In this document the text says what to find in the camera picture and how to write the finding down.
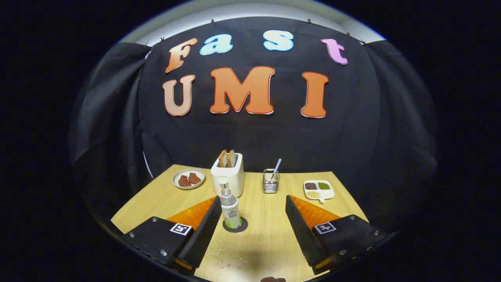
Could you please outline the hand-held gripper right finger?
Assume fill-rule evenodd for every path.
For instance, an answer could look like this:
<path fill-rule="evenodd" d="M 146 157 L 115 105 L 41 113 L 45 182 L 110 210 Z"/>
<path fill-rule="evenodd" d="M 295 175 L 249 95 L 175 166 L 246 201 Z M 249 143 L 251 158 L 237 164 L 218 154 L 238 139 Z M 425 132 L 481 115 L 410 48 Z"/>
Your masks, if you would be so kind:
<path fill-rule="evenodd" d="M 286 197 L 286 214 L 315 274 L 346 268 L 392 238 L 354 214 L 340 217 L 292 195 Z"/>

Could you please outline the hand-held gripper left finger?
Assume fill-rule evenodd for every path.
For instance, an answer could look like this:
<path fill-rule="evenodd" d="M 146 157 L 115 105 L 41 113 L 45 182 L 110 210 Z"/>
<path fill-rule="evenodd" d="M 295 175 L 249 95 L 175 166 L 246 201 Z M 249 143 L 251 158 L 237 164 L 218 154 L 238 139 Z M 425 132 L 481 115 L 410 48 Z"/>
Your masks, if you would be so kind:
<path fill-rule="evenodd" d="M 191 275 L 204 258 L 221 212 L 215 196 L 168 219 L 151 217 L 121 238 L 157 263 Z"/>

